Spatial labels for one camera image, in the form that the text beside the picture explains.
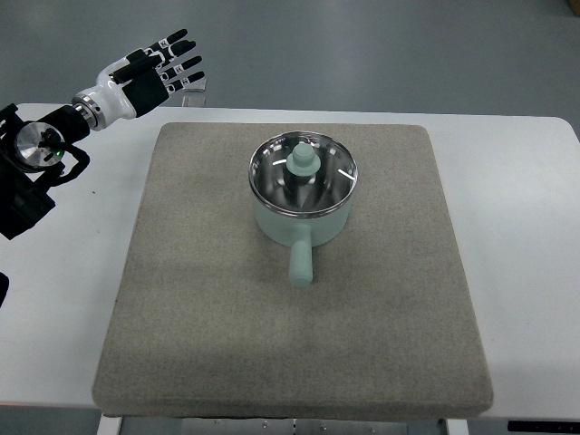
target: robot finger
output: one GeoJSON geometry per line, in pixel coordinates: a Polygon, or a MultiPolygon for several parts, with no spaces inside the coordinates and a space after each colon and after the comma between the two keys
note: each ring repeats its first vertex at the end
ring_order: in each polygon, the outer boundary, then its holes
{"type": "Polygon", "coordinates": [[[189,50],[193,50],[196,46],[194,41],[179,41],[170,45],[166,49],[161,49],[157,53],[161,53],[163,56],[163,63],[159,66],[159,68],[169,65],[173,62],[176,58],[180,57],[182,54],[187,53],[189,50]]]}
{"type": "Polygon", "coordinates": [[[188,31],[186,29],[178,30],[176,33],[170,34],[167,38],[164,38],[164,39],[161,39],[160,41],[157,41],[155,44],[153,44],[151,47],[149,47],[148,50],[152,53],[152,52],[157,52],[158,50],[160,50],[162,48],[169,48],[170,45],[176,43],[178,40],[183,38],[186,34],[188,34],[188,31]]]}
{"type": "Polygon", "coordinates": [[[129,80],[134,79],[139,75],[142,75],[148,70],[157,68],[157,66],[160,65],[161,62],[162,59],[158,54],[147,56],[139,59],[138,61],[131,62],[115,72],[112,72],[110,74],[110,77],[117,84],[125,83],[128,82],[129,80]]]}
{"type": "Polygon", "coordinates": [[[199,80],[199,79],[203,79],[205,76],[206,75],[203,71],[198,71],[198,72],[191,74],[189,77],[187,77],[185,79],[176,80],[175,82],[171,82],[170,84],[168,84],[165,87],[165,89],[167,90],[167,93],[169,95],[171,95],[173,92],[178,91],[179,89],[182,89],[183,87],[189,85],[190,83],[192,83],[196,80],[199,80]]]}
{"type": "Polygon", "coordinates": [[[180,63],[179,65],[168,68],[163,72],[159,72],[159,77],[163,82],[166,82],[167,80],[174,78],[178,74],[185,72],[186,70],[188,70],[192,66],[197,65],[200,62],[201,56],[192,57],[191,59],[185,61],[184,63],[180,63]]]}

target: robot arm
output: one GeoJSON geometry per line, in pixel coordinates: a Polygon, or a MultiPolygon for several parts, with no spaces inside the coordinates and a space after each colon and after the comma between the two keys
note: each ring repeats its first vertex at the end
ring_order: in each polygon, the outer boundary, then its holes
{"type": "Polygon", "coordinates": [[[0,111],[0,232],[12,239],[33,227],[54,206],[49,188],[78,177],[89,156],[76,141],[91,130],[106,129],[119,118],[131,120],[149,113],[175,91],[204,77],[195,72],[179,78],[201,62],[195,56],[171,66],[195,47],[180,30],[145,49],[138,49],[106,67],[92,88],[38,121],[23,121],[11,104],[0,111]],[[63,175],[63,155],[77,163],[63,175]],[[35,181],[26,173],[42,172],[35,181]]]}
{"type": "Polygon", "coordinates": [[[166,101],[173,92],[201,79],[204,73],[195,72],[168,82],[200,63],[200,56],[162,70],[196,46],[194,42],[181,40],[186,34],[186,30],[180,30],[149,48],[128,54],[102,70],[96,86],[79,92],[72,102],[91,129],[105,129],[119,118],[139,118],[166,101]]]}

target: pot rim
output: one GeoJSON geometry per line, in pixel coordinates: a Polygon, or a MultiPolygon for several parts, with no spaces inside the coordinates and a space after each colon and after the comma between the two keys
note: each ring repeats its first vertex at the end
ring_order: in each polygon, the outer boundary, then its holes
{"type": "Polygon", "coordinates": [[[356,164],[356,160],[354,159],[351,152],[341,142],[331,138],[330,136],[322,134],[322,133],[317,133],[315,131],[304,131],[304,130],[293,130],[293,131],[287,131],[287,132],[282,133],[282,134],[278,134],[278,135],[266,140],[264,143],[262,143],[262,145],[257,147],[257,149],[254,151],[254,154],[252,154],[252,158],[250,159],[250,163],[249,163],[249,167],[248,167],[248,171],[247,171],[247,177],[248,177],[248,180],[250,183],[250,188],[252,189],[252,192],[254,193],[254,197],[257,198],[263,206],[265,206],[269,210],[273,211],[277,215],[286,216],[288,218],[295,218],[295,219],[321,218],[321,217],[327,216],[327,215],[333,213],[334,211],[336,211],[337,209],[341,208],[350,200],[351,196],[353,195],[354,187],[356,186],[356,182],[359,178],[358,177],[358,166],[356,164]],[[265,147],[269,146],[269,144],[271,144],[272,142],[274,142],[276,140],[280,140],[284,136],[291,135],[291,134],[312,135],[314,137],[317,137],[318,139],[329,140],[334,145],[336,145],[338,148],[340,148],[342,151],[344,151],[344,153],[350,158],[351,162],[353,163],[354,171],[353,171],[353,174],[351,176],[353,178],[353,184],[351,185],[351,188],[348,191],[348,193],[346,194],[346,196],[344,198],[342,198],[340,201],[338,201],[336,204],[332,205],[331,207],[324,208],[322,210],[316,210],[316,211],[288,210],[286,208],[281,208],[275,204],[272,204],[270,201],[268,201],[262,195],[260,195],[260,193],[257,191],[254,180],[252,179],[252,167],[254,165],[256,157],[259,154],[261,154],[263,149],[265,147]]]}

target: white table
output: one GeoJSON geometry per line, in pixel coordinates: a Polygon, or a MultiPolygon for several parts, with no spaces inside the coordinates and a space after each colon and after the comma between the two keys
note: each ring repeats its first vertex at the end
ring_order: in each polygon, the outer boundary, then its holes
{"type": "MultiPolygon", "coordinates": [[[[18,114],[35,120],[57,107],[22,104],[18,114]]],[[[0,404],[94,406],[157,135],[167,122],[198,121],[424,126],[493,381],[482,417],[580,420],[580,144],[556,118],[468,115],[159,108],[93,132],[80,144],[89,168],[49,192],[56,208],[0,239],[0,270],[11,278],[0,310],[0,404]]]]}

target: mint green pot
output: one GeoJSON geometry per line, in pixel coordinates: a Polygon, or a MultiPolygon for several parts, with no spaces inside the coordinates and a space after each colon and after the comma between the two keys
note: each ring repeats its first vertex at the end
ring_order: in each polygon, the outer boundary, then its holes
{"type": "Polygon", "coordinates": [[[328,136],[291,131],[256,150],[248,177],[257,224],[291,247],[290,282],[310,285],[312,247],[335,238],[348,219],[358,178],[353,157],[328,136]]]}

